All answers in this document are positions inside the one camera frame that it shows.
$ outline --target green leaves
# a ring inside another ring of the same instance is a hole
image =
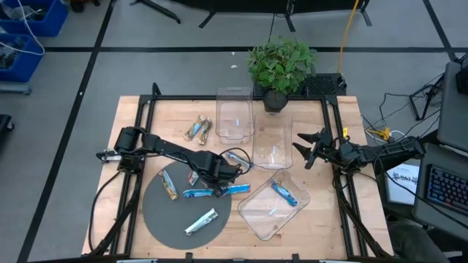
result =
[[[249,51],[249,72],[261,86],[290,94],[308,75],[315,75],[315,53],[306,43],[274,37]]]

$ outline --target floor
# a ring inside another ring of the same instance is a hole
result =
[[[350,15],[293,15],[297,31],[292,33],[281,15],[218,13],[200,29],[206,11],[155,2],[178,14],[182,24],[128,1],[88,4],[84,13],[69,13],[56,38],[40,39],[47,53],[29,83],[32,94],[0,94],[0,113],[12,115],[16,124],[0,152],[3,262],[17,261],[42,190],[54,180],[29,261],[80,255],[102,168],[94,154],[107,145],[120,96],[147,94],[153,82],[163,94],[215,94],[223,86],[249,86],[247,50],[276,35],[309,43],[319,51],[317,72],[335,72]],[[366,118],[380,119],[384,92],[410,94],[442,73],[454,53],[468,51],[466,9],[465,0],[371,0],[372,26],[357,13],[342,71],[348,94],[357,96]],[[383,114],[407,102],[390,96]],[[410,134],[421,135],[436,117]],[[417,122],[405,107],[387,123],[406,132]]]

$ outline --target potted plant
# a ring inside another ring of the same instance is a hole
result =
[[[303,42],[283,37],[250,51],[249,72],[265,90],[265,111],[279,113],[287,104],[288,94],[296,93],[307,75],[315,76],[315,52]]]

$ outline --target white paper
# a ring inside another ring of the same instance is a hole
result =
[[[397,183],[416,193],[418,186],[419,167],[408,164],[400,164],[387,171],[388,176],[392,177]],[[387,180],[387,198],[389,202],[395,202],[406,205],[415,204],[415,196],[400,186],[397,186],[390,178]]]

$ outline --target black plant pot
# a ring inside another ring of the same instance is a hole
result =
[[[273,89],[269,89],[263,94],[263,105],[267,113],[281,112],[286,106],[287,101],[287,95]]]

